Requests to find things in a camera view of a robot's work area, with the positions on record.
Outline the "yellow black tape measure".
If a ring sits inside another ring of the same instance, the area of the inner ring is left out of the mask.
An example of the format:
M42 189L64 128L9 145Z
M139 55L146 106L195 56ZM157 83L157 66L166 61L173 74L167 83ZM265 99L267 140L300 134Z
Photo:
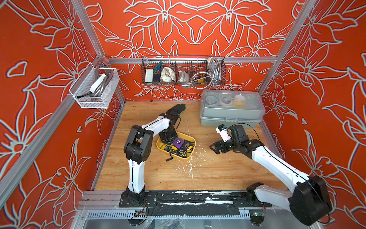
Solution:
M175 154L178 151L178 148L176 148L174 145L167 144L162 145L160 149L171 154Z

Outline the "purple tape measure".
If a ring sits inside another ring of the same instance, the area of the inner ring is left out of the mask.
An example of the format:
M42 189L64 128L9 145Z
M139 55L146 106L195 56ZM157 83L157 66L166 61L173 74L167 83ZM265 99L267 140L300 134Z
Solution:
M177 149L181 149L182 146L184 145L185 141L181 138L176 138L174 141L173 141L173 146Z

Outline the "black round tape measure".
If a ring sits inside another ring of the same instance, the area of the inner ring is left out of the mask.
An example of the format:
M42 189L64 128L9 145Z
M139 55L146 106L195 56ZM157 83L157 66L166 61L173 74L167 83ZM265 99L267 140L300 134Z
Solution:
M184 149L178 150L177 155L181 158L188 158L189 157L189 153L187 151L185 151Z

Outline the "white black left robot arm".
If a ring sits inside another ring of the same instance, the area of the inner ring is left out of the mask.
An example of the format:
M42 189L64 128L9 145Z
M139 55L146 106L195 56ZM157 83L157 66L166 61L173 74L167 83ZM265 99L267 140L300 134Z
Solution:
M145 192L144 166L152 151L153 138L158 135L164 144L172 144L178 137L174 125L179 118L177 112L169 112L160 114L146 125L131 128L124 146L129 164L126 194L130 197L140 200Z

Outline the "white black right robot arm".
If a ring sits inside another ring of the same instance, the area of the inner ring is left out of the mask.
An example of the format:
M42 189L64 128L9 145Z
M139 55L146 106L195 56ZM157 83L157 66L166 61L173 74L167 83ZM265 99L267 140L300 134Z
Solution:
M243 154L265 167L276 176L286 190L276 189L257 182L246 189L249 204L269 203L291 212L302 224L310 226L332 211L325 180L320 176L310 176L282 158L275 155L259 138L250 139L240 123L216 128L221 140L211 144L210 149L217 155L229 151Z

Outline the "grey storage box clear lid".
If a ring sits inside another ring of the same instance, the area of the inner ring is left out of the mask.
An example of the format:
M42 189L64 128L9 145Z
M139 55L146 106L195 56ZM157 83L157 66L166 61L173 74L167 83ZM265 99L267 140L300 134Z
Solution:
M200 99L200 120L202 126L229 127L247 123L258 125L265 113L263 102L257 92L203 90Z

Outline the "yellow plastic tray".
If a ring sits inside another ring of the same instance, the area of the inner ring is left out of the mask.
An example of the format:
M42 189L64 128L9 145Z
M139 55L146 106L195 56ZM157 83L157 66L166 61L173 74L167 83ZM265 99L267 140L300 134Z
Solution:
M189 157L188 158L181 158L177 155L177 152L175 154L171 154L171 153L168 153L168 152L165 152L163 150L160 149L160 147L162 145L164 145L161 141L160 138L158 138L157 142L156 142L156 147L163 153L166 153L169 155L169 158L166 160L166 161L170 161L170 160L173 160L174 158L178 158L178 159L181 159L181 160L189 160L191 158L191 156L193 155L193 152L195 150L195 147L196 147L196 140L192 137L192 136L189 136L189 135L186 135L186 134L183 134L183 133L180 133L180 132L177 132L178 134L178 138L181 138L185 141L184 145L182 146L181 149L184 149L185 151L187 151L189 153Z

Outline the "black green work glove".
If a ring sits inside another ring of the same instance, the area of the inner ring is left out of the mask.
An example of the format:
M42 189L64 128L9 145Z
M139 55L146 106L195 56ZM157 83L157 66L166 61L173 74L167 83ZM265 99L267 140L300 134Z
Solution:
M185 104L177 104L174 107L170 108L166 114L171 116L179 116L183 111L185 111Z

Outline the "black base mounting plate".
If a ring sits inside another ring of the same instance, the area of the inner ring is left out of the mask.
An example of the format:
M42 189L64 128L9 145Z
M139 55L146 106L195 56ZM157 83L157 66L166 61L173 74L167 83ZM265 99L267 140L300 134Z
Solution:
M146 191L140 196L133 197L126 191L121 194L119 207L153 208L158 204L170 205L200 205L200 204L227 204L238 208L271 207L269 203L260 202L254 193L244 191L224 190L154 190Z

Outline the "white power adapter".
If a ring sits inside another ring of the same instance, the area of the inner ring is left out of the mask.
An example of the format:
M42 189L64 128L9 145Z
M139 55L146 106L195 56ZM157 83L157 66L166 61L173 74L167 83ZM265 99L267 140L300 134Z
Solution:
M102 74L92 85L91 85L91 87L90 87L90 89L89 89L89 92L91 92L91 93L95 93L96 92L96 90L99 88L99 86L101 86L102 85L102 82L103 82L103 80L105 79L105 77L106 77L107 75L106 74Z

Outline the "clear wall bin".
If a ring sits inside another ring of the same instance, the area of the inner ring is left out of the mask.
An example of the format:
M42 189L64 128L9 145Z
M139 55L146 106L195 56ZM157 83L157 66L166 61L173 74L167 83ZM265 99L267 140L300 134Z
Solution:
M118 84L119 75L115 68L88 65L69 92L81 108L107 109Z

